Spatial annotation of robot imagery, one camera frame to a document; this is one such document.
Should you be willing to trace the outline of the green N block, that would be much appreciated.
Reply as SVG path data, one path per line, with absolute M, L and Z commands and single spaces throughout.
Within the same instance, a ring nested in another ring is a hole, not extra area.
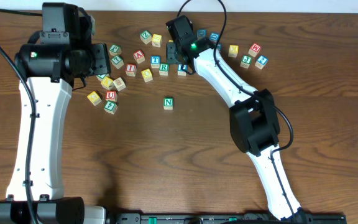
M 163 99 L 163 108 L 165 110 L 172 110 L 174 105 L 174 100 L 172 97 L 165 97 Z

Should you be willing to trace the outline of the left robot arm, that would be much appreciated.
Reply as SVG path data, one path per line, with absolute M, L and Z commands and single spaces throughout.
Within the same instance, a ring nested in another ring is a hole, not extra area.
M 20 80 L 21 125 L 0 223 L 112 223 L 106 208 L 66 197 L 62 178 L 63 130 L 74 82 L 110 73 L 108 48 L 92 42 L 95 22 L 81 7 L 46 2 L 40 17 L 42 29 L 9 59 Z

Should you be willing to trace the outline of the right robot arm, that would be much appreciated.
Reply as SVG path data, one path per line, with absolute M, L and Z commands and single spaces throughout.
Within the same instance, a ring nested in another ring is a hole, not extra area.
M 275 106 L 271 92 L 246 83 L 221 57 L 216 42 L 197 38 L 186 16 L 177 16 L 166 26 L 173 39 L 167 46 L 168 62 L 191 65 L 192 71 L 225 101 L 232 140 L 254 164 L 269 212 L 281 222 L 305 223 L 305 213 L 291 190 L 280 158 L 283 148 L 278 143 L 278 119 L 288 118 Z

